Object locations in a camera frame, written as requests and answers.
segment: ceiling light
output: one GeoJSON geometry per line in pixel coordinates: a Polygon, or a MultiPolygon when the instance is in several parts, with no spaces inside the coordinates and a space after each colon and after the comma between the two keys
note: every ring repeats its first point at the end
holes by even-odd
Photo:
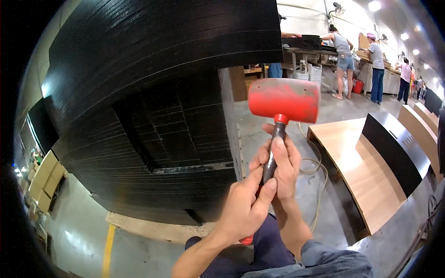
{"type": "Polygon", "coordinates": [[[378,1],[373,1],[368,4],[368,7],[371,10],[371,12],[375,12],[375,11],[380,10],[381,5],[378,1]]]}

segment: finger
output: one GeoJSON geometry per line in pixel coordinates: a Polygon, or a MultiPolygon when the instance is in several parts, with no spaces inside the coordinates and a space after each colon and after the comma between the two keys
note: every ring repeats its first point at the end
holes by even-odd
{"type": "Polygon", "coordinates": [[[271,139],[267,139],[266,142],[258,148],[256,154],[252,157],[252,160],[249,162],[249,171],[253,171],[255,168],[258,168],[260,165],[264,165],[269,160],[269,147],[271,145],[271,139]]]}
{"type": "Polygon", "coordinates": [[[297,150],[297,148],[294,145],[294,142],[292,142],[289,136],[286,136],[284,140],[284,145],[286,146],[287,155],[289,156],[289,161],[291,162],[291,165],[294,168],[294,170],[298,173],[300,169],[301,154],[297,150]]]}
{"type": "Polygon", "coordinates": [[[272,153],[274,155],[275,162],[279,168],[290,169],[292,168],[289,156],[287,154],[286,146],[281,137],[275,137],[272,142],[272,153]]]}
{"type": "Polygon", "coordinates": [[[263,124],[263,126],[261,127],[265,132],[272,134],[272,131],[274,131],[274,125],[273,124],[269,124],[269,123],[265,123],[263,124]]]}
{"type": "Polygon", "coordinates": [[[269,205],[271,204],[276,192],[277,180],[271,178],[261,187],[258,198],[256,198],[256,201],[251,208],[252,215],[264,220],[267,216],[267,212],[269,211],[269,205]]]}
{"type": "Polygon", "coordinates": [[[263,168],[258,167],[253,171],[251,171],[247,176],[247,178],[243,180],[243,186],[247,187],[249,191],[251,191],[255,195],[262,178],[263,178],[263,168]]]}

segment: hair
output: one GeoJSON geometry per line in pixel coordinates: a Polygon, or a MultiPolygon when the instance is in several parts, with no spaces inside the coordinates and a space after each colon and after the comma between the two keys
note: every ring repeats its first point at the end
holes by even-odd
{"type": "Polygon", "coordinates": [[[334,24],[329,25],[329,32],[338,32],[337,28],[335,28],[334,24]]]}

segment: sleeve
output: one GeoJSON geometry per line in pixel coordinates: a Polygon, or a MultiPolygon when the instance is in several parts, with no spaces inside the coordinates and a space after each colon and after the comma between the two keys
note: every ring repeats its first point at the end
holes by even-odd
{"type": "Polygon", "coordinates": [[[333,277],[374,277],[374,270],[365,255],[351,250],[337,250],[320,242],[308,240],[301,249],[301,258],[312,274],[333,277]]]}
{"type": "Polygon", "coordinates": [[[371,53],[374,53],[375,50],[376,50],[376,44],[374,44],[374,43],[370,44],[368,50],[369,50],[371,53]]]}

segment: dark blue pants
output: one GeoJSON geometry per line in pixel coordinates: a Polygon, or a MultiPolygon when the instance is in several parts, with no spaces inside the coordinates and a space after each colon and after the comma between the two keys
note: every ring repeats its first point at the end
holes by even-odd
{"type": "MultiPolygon", "coordinates": [[[[192,237],[186,242],[186,250],[199,242],[200,237],[192,237]]],[[[251,264],[241,265],[230,258],[220,255],[210,263],[202,278],[237,278],[249,271],[264,270],[295,264],[294,255],[281,240],[277,220],[268,214],[264,223],[253,236],[254,260],[251,264]]]]}
{"type": "Polygon", "coordinates": [[[408,95],[409,95],[409,82],[406,82],[401,78],[399,96],[397,97],[397,100],[400,101],[403,98],[405,104],[408,104],[408,95]]]}
{"type": "Polygon", "coordinates": [[[384,69],[372,68],[371,101],[382,102],[384,69]]]}

